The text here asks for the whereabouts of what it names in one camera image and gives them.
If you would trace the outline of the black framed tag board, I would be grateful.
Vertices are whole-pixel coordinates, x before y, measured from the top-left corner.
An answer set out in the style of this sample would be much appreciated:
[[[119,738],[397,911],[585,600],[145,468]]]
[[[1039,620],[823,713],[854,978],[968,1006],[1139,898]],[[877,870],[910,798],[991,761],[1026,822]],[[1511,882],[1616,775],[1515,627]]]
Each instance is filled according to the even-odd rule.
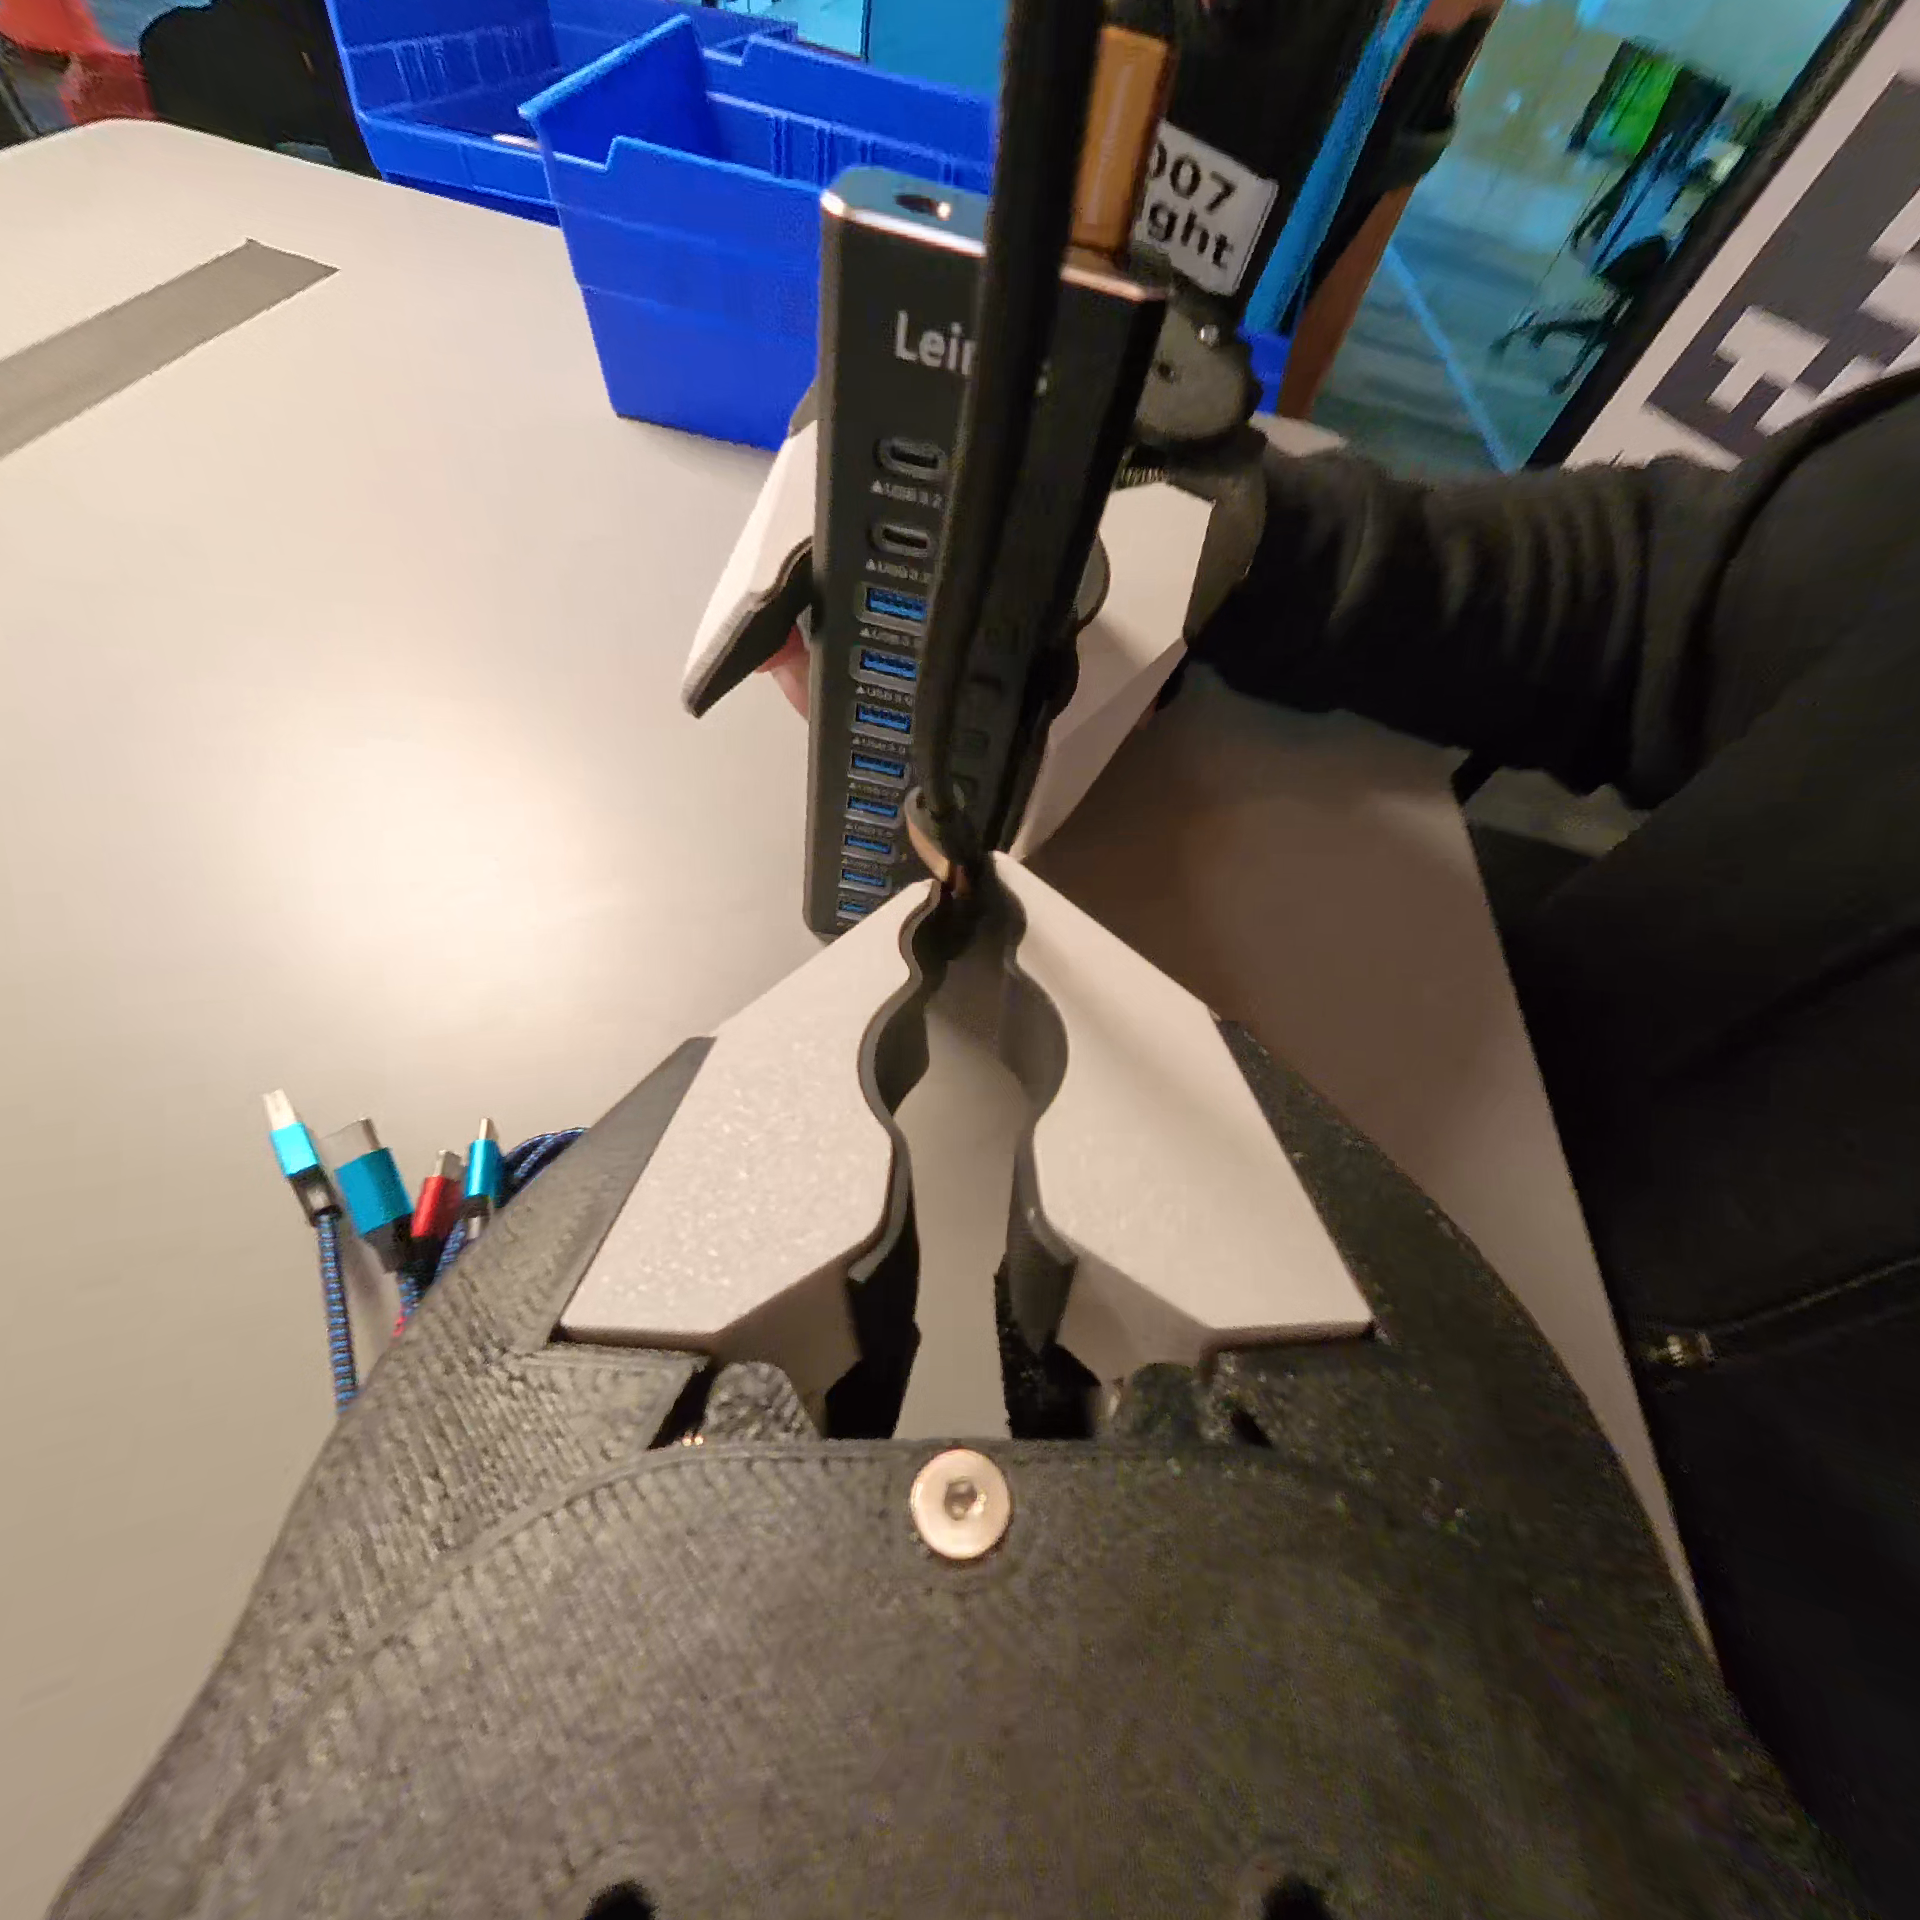
[[[1730,468],[1915,367],[1920,10],[1853,4],[1531,468]]]

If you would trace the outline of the orange traffic cone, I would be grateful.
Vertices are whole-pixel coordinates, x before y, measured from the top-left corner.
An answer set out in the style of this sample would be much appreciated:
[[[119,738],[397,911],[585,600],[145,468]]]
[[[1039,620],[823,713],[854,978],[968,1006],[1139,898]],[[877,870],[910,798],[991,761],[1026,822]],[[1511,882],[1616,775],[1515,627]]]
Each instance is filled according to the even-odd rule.
[[[66,0],[59,28],[66,28],[59,107],[76,130],[161,115],[142,57],[106,42],[88,0]]]

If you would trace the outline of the black office chair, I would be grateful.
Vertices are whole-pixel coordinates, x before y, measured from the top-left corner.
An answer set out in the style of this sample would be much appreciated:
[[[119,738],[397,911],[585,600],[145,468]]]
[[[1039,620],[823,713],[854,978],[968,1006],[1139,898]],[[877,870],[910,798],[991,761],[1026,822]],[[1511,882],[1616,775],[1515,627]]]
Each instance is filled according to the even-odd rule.
[[[376,181],[323,0],[177,4],[138,35],[162,125],[253,152],[318,152]]]

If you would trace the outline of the person's right forearm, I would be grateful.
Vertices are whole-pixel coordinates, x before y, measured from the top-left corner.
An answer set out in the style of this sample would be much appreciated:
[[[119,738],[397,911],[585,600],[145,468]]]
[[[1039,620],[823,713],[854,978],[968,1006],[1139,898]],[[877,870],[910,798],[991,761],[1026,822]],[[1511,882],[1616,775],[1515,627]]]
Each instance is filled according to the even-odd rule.
[[[1799,433],[1730,472],[1402,482],[1271,456],[1259,545],[1190,655],[1259,703],[1660,806],[1783,688],[1730,578],[1806,458]]]

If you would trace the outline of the black long USB hub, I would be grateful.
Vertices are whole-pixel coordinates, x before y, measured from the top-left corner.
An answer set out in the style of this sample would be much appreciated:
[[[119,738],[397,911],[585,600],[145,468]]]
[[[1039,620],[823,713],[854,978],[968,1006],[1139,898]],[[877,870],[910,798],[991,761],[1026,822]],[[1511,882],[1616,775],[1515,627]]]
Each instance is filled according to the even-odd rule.
[[[927,735],[927,615],[979,341],[985,198],[888,166],[823,192],[821,488],[810,597],[806,927],[839,937],[927,870],[905,832]],[[1166,285],[1073,251],[1027,452],[950,701],[950,775],[1009,852],[1076,633],[1110,589],[1096,540],[1160,343]]]

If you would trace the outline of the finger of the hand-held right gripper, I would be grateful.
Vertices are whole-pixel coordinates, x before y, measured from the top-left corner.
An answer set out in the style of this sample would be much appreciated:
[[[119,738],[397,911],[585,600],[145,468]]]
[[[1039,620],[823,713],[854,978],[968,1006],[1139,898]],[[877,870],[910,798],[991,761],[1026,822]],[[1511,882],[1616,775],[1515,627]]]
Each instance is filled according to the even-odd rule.
[[[707,715],[765,672],[810,615],[816,513],[821,439],[784,439],[700,618],[680,676],[685,715]]]
[[[1110,589],[1076,633],[1076,692],[1050,721],[1042,764],[1011,835],[1027,861],[1076,814],[1188,653],[1188,605],[1213,501],[1173,486],[1124,488],[1100,513]]]

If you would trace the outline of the wooden post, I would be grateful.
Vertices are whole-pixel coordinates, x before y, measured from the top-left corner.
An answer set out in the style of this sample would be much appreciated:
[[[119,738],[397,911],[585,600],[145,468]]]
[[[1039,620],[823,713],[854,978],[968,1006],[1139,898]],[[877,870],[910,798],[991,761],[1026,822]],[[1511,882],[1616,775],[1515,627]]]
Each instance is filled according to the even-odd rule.
[[[1462,91],[1495,17],[1500,0],[1430,0],[1420,4],[1420,20],[1402,35],[1289,315],[1289,358],[1278,386],[1282,420],[1311,420],[1412,192],[1453,147]]]

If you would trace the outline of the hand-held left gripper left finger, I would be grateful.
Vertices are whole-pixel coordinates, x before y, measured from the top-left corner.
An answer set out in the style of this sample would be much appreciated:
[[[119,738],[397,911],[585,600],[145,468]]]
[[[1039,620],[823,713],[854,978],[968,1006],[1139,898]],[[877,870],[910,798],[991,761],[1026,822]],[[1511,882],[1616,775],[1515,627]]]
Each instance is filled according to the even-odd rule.
[[[777,1369],[823,1430],[897,1430],[923,1243],[900,1105],[948,913],[912,882],[721,1023],[562,1334]]]

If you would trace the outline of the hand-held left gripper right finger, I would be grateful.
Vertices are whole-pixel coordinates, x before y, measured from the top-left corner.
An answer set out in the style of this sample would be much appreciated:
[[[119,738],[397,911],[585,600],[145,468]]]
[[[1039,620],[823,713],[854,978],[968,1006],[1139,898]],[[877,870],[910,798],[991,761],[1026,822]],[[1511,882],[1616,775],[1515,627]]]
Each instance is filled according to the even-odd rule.
[[[1092,1430],[1145,1369],[1367,1338],[1242,1032],[1011,857],[993,1052],[1026,1099],[993,1338],[1011,1430]]]

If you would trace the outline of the blue plastic bin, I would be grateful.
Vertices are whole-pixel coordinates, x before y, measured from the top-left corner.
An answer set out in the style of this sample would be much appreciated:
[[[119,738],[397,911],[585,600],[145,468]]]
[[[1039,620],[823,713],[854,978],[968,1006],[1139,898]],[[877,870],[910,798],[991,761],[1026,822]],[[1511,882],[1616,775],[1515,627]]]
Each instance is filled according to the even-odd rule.
[[[707,42],[755,32],[745,14],[656,0],[332,0],[347,97],[381,181],[556,223],[529,97],[690,17]]]
[[[854,166],[991,188],[985,95],[660,20],[524,120],[616,415],[777,452],[821,363],[823,192]]]

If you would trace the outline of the person's right hand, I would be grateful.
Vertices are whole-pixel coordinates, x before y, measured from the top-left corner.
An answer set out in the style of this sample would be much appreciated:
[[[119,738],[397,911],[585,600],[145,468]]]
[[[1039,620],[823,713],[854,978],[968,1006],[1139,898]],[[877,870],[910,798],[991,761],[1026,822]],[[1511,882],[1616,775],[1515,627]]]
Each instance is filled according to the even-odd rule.
[[[757,665],[757,672],[769,672],[781,688],[784,703],[801,721],[810,721],[810,641],[801,620],[784,633],[781,653]],[[1184,680],[1188,680],[1188,655],[1173,661],[1169,676],[1136,715],[1131,735],[1145,735],[1160,715],[1160,707],[1169,707],[1184,695]]]

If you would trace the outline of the person's black jacket torso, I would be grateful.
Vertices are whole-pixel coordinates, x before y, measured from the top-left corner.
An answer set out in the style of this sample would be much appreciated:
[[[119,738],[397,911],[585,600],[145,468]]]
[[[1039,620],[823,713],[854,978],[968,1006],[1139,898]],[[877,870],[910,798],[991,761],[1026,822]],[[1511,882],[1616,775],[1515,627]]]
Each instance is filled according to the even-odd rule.
[[[1915,1916],[1915,372],[1730,472],[1495,486],[1435,735],[1648,814],[1522,934],[1751,1725]]]

